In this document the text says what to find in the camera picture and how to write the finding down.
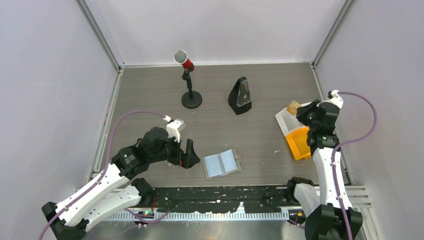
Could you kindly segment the gold credit card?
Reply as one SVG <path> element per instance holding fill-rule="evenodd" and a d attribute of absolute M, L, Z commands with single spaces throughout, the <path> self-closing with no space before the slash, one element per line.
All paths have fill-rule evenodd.
<path fill-rule="evenodd" d="M 286 108 L 286 110 L 292 115 L 292 116 L 296 116 L 298 108 L 302 107 L 302 105 L 300 103 L 298 103 L 297 101 L 293 100 L 288 107 Z"/>

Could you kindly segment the grey card holder wallet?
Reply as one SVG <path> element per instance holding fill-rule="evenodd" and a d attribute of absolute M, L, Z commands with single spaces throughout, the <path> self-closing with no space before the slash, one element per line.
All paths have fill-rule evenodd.
<path fill-rule="evenodd" d="M 203 157 L 201 162 L 206 179 L 222 177 L 242 170 L 241 157 L 234 148 Z"/>

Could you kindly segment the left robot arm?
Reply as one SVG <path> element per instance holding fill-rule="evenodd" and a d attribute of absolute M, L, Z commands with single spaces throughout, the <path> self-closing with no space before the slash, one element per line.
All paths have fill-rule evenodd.
<path fill-rule="evenodd" d="M 186 150 L 182 150 L 175 136 L 163 128 L 152 128 L 135 144 L 119 150 L 99 175 L 80 190 L 61 202 L 47 202 L 41 208 L 56 239 L 81 240 L 115 212 L 137 205 L 151 206 L 156 193 L 138 175 L 162 161 L 189 169 L 200 158 L 193 140 L 187 139 Z"/>

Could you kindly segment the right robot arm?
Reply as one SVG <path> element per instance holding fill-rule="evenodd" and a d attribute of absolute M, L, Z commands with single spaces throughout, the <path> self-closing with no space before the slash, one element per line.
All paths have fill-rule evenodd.
<path fill-rule="evenodd" d="M 297 108 L 297 120 L 309 128 L 306 144 L 318 173 L 319 189 L 306 178 L 293 177 L 287 183 L 285 198 L 291 205 L 301 205 L 307 240 L 353 240 L 363 224 L 362 214 L 349 200 L 341 171 L 335 123 L 343 103 L 342 99 L 315 100 Z"/>

